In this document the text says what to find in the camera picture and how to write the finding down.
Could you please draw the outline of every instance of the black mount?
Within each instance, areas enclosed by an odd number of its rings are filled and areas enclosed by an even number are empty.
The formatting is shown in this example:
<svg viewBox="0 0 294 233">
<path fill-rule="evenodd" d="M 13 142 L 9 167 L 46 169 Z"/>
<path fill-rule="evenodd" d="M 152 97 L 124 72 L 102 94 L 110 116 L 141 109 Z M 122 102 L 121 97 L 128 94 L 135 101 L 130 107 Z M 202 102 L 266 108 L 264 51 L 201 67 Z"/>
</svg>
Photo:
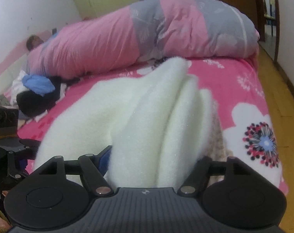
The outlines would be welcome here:
<svg viewBox="0 0 294 233">
<path fill-rule="evenodd" d="M 32 139 L 0 139 L 0 194 L 11 190 L 28 176 L 20 165 L 21 161 L 35 159 L 39 145 L 39 141 Z"/>
<path fill-rule="evenodd" d="M 103 155 L 110 150 L 111 146 L 97 156 L 86 154 L 72 161 L 64 161 L 62 156 L 55 156 L 13 188 L 5 198 L 5 210 L 12 224 L 17 226 L 12 232 L 26 232 L 21 229 L 33 230 L 33 232 L 45 230 L 84 232 L 82 229 L 75 231 L 77 225 L 94 222 L 94 227 L 98 227 L 98 220 L 104 220 L 103 214 L 109 218 L 115 215 L 115 220 L 119 221 L 113 223 L 125 225 L 129 220 L 144 220 L 135 219 L 135 213 L 133 218 L 119 217 L 118 214 L 123 214 L 128 209 L 127 206 L 134 206 L 129 208 L 129 211 L 137 209 L 147 212 L 148 203 L 134 205 L 134 200 L 137 202 L 139 199 L 150 198 L 152 202 L 157 197 L 159 203 L 162 203 L 163 199 L 170 200 L 172 211 L 174 209 L 177 211 L 176 220 L 180 216 L 177 214 L 178 211 L 187 201 L 193 203 L 193 208 L 189 207 L 192 213 L 197 211 L 198 216 L 202 213 L 208 220 L 213 222 L 216 220 L 220 225 L 240 230 L 259 230 L 269 227 L 274 229 L 286 210 L 286 198 L 283 193 L 234 157 L 229 157 L 226 162 L 214 162 L 208 157 L 202 158 L 196 163 L 192 173 L 177 193 L 172 188 L 118 188 L 114 192 L 103 178 L 107 169 L 99 170 Z M 66 175 L 80 175 L 83 187 L 67 180 Z M 224 175 L 223 181 L 207 187 L 210 176 L 220 175 Z M 99 209 L 101 213 L 98 218 L 97 214 L 90 217 L 91 211 Z M 153 213 L 160 216 L 159 210 L 160 207 L 157 212 L 151 209 L 149 216 Z M 102 228 L 86 232 L 103 232 L 110 227 L 110 224 L 105 226 L 105 223 L 101 223 L 101 225 Z"/>
</svg>

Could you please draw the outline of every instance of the pink and gray comforter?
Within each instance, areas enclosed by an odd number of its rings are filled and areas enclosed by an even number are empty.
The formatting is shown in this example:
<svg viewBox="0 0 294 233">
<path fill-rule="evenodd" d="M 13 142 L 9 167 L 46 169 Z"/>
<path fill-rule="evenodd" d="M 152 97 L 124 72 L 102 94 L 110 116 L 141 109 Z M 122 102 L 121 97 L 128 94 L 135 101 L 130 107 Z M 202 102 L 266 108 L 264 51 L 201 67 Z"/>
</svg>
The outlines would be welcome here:
<svg viewBox="0 0 294 233">
<path fill-rule="evenodd" d="M 143 0 L 64 27 L 30 53 L 27 72 L 71 79 L 162 57 L 247 58 L 257 41 L 251 20 L 219 0 Z"/>
</svg>

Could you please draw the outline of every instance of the door frame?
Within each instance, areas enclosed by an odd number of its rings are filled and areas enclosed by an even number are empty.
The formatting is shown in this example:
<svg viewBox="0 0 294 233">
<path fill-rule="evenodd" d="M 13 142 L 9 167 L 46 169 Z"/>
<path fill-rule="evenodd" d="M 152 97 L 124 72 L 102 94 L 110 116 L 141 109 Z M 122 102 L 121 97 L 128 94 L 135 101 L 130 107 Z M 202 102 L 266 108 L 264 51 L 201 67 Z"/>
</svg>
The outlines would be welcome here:
<svg viewBox="0 0 294 233">
<path fill-rule="evenodd" d="M 256 0 L 259 41 L 265 41 L 265 18 L 263 0 Z"/>
<path fill-rule="evenodd" d="M 278 48 L 279 48 L 279 26 L 280 26 L 278 0 L 275 0 L 275 19 L 276 19 L 276 42 L 275 42 L 274 62 L 277 62 Z"/>
</svg>

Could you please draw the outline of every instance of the white fleece cloth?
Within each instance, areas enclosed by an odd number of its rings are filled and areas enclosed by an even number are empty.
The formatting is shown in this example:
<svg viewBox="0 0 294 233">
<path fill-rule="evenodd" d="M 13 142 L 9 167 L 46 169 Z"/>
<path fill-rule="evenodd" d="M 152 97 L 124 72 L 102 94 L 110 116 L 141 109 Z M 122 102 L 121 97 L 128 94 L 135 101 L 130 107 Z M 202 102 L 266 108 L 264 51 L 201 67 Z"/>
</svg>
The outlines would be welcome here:
<svg viewBox="0 0 294 233">
<path fill-rule="evenodd" d="M 187 69 L 186 60 L 172 58 L 141 78 L 98 82 L 54 121 L 34 168 L 55 155 L 74 160 L 112 145 L 105 177 L 114 188 L 179 188 L 200 157 L 223 149 L 212 141 L 211 93 L 198 90 Z"/>
<path fill-rule="evenodd" d="M 23 77 L 26 75 L 26 72 L 23 70 L 20 71 L 18 77 L 12 82 L 11 86 L 11 98 L 10 105 L 17 105 L 17 95 L 24 91 L 29 91 L 27 87 L 25 87 L 22 83 Z"/>
</svg>

